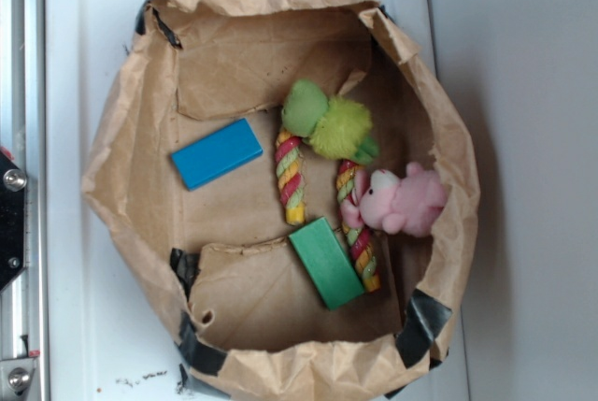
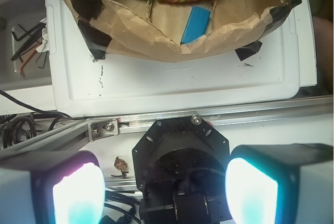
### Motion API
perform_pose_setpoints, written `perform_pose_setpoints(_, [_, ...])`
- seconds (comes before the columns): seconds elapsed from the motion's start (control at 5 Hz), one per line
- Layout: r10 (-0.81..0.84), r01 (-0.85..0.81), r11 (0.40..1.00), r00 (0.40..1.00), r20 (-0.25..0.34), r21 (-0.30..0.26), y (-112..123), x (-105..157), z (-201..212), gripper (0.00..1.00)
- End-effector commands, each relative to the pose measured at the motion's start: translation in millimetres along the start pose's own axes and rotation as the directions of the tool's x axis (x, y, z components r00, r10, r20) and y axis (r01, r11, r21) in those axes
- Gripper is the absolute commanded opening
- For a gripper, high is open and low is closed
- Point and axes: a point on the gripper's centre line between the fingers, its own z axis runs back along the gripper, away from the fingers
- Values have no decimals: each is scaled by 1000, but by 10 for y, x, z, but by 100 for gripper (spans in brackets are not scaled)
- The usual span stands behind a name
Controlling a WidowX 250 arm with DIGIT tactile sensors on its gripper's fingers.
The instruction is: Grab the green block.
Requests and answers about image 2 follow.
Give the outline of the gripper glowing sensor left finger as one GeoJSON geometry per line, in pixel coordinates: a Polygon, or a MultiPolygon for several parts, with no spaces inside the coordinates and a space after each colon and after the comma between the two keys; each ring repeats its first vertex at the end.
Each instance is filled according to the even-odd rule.
{"type": "Polygon", "coordinates": [[[89,151],[1,151],[1,223],[99,223],[104,201],[89,151]]]}

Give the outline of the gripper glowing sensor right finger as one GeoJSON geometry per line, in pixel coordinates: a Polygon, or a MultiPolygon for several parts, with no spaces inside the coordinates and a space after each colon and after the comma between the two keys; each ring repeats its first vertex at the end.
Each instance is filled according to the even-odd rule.
{"type": "Polygon", "coordinates": [[[225,191],[235,223],[333,223],[333,146],[239,145],[225,191]]]}

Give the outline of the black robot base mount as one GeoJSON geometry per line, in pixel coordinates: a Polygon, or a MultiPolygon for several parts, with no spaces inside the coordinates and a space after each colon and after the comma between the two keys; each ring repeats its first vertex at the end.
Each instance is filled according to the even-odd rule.
{"type": "Polygon", "coordinates": [[[229,141],[202,118],[155,121],[132,155],[144,223],[231,219],[225,192],[229,141]]]}

